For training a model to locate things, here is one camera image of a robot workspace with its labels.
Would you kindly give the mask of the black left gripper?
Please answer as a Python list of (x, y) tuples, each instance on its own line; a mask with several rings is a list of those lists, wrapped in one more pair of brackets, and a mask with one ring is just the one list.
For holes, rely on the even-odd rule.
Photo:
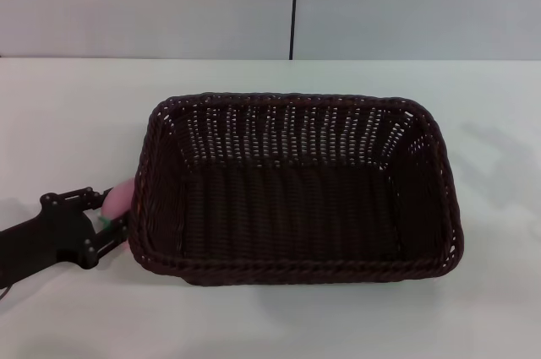
[(92, 269), (128, 238), (128, 216), (122, 215), (95, 232), (85, 215), (100, 209), (108, 188), (92, 187), (41, 196), (33, 219), (0, 231), (0, 288), (12, 286), (55, 264), (69, 262)]

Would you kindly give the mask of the black vertical wall strip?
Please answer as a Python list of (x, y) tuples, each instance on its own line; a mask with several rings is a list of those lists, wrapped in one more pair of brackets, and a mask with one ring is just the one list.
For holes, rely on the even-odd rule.
[(291, 17), (290, 17), (290, 34), (289, 34), (289, 46), (288, 46), (288, 60), (294, 59), (295, 49), (295, 33), (296, 33), (296, 18), (297, 18), (297, 3), (298, 0), (291, 1)]

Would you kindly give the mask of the dark brown woven basket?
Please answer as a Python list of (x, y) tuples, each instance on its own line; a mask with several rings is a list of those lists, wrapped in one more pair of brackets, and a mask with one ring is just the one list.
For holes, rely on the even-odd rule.
[(194, 286), (440, 277), (464, 251), (445, 141), (415, 101), (207, 93), (150, 114), (135, 260)]

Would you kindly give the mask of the pink toy peach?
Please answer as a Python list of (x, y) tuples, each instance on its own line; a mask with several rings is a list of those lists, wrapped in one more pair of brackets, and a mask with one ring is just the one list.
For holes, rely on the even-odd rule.
[(127, 213), (131, 207), (134, 194), (134, 178), (119, 183), (112, 188), (105, 197), (101, 206), (99, 221), (103, 228), (109, 227), (111, 223)]

